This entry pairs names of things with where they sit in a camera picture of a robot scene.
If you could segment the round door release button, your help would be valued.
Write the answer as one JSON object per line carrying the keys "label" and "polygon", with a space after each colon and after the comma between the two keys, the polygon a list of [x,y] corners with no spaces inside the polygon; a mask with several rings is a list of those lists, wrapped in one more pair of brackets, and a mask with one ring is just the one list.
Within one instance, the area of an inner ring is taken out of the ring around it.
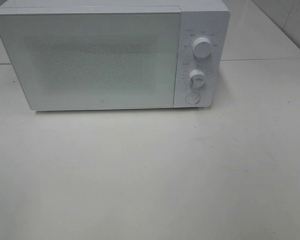
{"label": "round door release button", "polygon": [[185,97],[185,101],[189,104],[189,105],[195,105],[198,104],[201,100],[201,96],[199,93],[197,92],[191,92],[188,93]]}

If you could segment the white timer knob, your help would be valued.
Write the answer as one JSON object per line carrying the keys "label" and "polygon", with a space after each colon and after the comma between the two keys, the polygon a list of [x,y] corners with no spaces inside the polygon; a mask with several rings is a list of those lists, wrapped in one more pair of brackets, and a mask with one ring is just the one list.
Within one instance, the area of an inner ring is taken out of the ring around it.
{"label": "white timer knob", "polygon": [[189,80],[193,88],[201,88],[206,83],[206,75],[202,70],[195,69],[189,73]]}

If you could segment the white microwave door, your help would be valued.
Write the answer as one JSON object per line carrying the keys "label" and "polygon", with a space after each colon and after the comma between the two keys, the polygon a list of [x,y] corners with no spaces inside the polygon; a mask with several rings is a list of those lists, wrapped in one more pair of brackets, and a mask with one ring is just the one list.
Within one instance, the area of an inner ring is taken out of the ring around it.
{"label": "white microwave door", "polygon": [[0,15],[36,111],[173,106],[179,13]]}

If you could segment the upper white power knob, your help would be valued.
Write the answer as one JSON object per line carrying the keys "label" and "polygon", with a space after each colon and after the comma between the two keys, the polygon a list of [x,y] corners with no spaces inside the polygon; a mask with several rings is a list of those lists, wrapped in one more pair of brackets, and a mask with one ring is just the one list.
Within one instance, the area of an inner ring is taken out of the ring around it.
{"label": "upper white power knob", "polygon": [[199,36],[192,43],[192,52],[198,59],[208,57],[212,52],[212,41],[208,36]]}

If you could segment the white microwave oven body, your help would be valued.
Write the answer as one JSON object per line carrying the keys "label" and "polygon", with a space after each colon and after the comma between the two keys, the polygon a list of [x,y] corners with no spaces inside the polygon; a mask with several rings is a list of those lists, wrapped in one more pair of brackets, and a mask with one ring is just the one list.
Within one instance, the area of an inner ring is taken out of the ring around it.
{"label": "white microwave oven body", "polygon": [[[231,16],[221,0],[8,0],[0,6],[0,16],[159,13],[178,13],[180,22],[173,105],[155,108],[209,107]],[[193,54],[192,43],[201,36],[209,37],[212,42],[211,54],[206,58]],[[205,73],[204,86],[191,86],[193,70]],[[189,93],[199,93],[199,103],[188,104],[185,98]]]}

